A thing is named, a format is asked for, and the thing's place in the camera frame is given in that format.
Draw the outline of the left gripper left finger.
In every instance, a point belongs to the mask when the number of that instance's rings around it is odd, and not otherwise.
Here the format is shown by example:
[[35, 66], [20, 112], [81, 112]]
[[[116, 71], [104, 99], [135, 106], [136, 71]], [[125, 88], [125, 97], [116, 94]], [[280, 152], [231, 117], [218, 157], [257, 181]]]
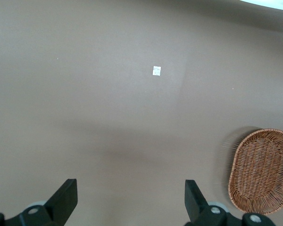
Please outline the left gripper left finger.
[[77, 203], [77, 180], [67, 179], [43, 205], [30, 206], [9, 219], [0, 213], [0, 226], [63, 226]]

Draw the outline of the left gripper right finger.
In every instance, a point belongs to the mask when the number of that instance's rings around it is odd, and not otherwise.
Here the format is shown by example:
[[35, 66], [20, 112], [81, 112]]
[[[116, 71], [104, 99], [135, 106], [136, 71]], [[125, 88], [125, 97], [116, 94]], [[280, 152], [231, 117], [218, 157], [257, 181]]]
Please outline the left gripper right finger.
[[195, 180], [185, 181], [184, 204], [190, 221], [187, 226], [274, 226], [268, 217], [245, 213], [241, 219], [234, 217], [217, 205], [210, 205]]

